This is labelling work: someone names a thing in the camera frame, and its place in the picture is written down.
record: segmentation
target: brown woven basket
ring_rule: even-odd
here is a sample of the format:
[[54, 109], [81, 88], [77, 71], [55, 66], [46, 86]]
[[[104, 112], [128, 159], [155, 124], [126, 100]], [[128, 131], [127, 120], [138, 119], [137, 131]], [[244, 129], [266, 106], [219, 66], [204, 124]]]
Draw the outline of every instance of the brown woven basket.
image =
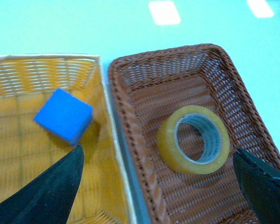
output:
[[[232, 155], [242, 147], [280, 170], [280, 154], [227, 53], [201, 44], [116, 59], [109, 67], [113, 99], [153, 223], [259, 223], [241, 193]], [[162, 122], [185, 105], [201, 105], [226, 125], [231, 152], [209, 175], [174, 173], [160, 158]], [[181, 127], [191, 158], [203, 141]]]

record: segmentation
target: clear tape roll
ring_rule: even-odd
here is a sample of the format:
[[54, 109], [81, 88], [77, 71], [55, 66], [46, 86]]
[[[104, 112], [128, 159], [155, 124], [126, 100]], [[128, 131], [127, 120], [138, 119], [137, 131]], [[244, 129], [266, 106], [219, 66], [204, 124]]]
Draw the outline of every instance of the clear tape roll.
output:
[[[197, 161], [190, 159], [178, 144], [177, 130], [181, 123], [195, 127], [203, 138], [203, 153]], [[226, 127], [214, 112], [202, 106], [189, 105], [178, 109], [164, 121], [157, 134], [157, 146], [162, 159], [175, 172], [209, 174], [226, 162], [230, 140]]]

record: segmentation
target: woven texture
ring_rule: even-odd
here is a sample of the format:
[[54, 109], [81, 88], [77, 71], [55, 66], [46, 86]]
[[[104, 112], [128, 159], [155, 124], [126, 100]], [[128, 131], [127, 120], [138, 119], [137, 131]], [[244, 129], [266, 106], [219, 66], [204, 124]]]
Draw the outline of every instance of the woven texture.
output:
[[[115, 106], [153, 223], [258, 223], [241, 193], [232, 156], [242, 147], [280, 170], [280, 154], [227, 53], [201, 44], [116, 59], [109, 67]], [[217, 114], [231, 139], [229, 158], [215, 173], [174, 173], [160, 158], [156, 135], [174, 111], [200, 105]], [[198, 159], [203, 140], [178, 130], [186, 155]]]
[[79, 142], [85, 162], [68, 223], [127, 223], [98, 56], [0, 58], [0, 202], [73, 149], [33, 121], [56, 88], [94, 108], [94, 121]]

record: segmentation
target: basket rim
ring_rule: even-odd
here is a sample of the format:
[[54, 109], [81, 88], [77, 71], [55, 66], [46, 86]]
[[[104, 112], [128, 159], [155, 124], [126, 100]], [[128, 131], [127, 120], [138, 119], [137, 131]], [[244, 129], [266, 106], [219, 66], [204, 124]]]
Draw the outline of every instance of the basket rim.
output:
[[91, 59], [98, 60], [100, 55], [78, 53], [44, 53], [44, 54], [2, 54], [0, 61], [25, 60], [25, 59]]

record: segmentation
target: tape core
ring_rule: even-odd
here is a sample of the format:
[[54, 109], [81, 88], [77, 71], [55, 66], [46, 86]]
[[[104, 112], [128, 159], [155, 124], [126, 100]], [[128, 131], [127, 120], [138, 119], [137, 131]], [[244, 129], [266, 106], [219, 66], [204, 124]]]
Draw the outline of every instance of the tape core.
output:
[[[189, 158], [181, 149], [177, 133], [180, 124], [189, 124], [198, 130], [204, 142], [203, 153], [199, 160], [195, 161]], [[192, 163], [206, 164], [214, 161], [220, 154], [222, 146], [222, 137], [216, 125], [202, 114], [192, 113], [182, 117], [175, 126], [175, 143], [178, 150]]]

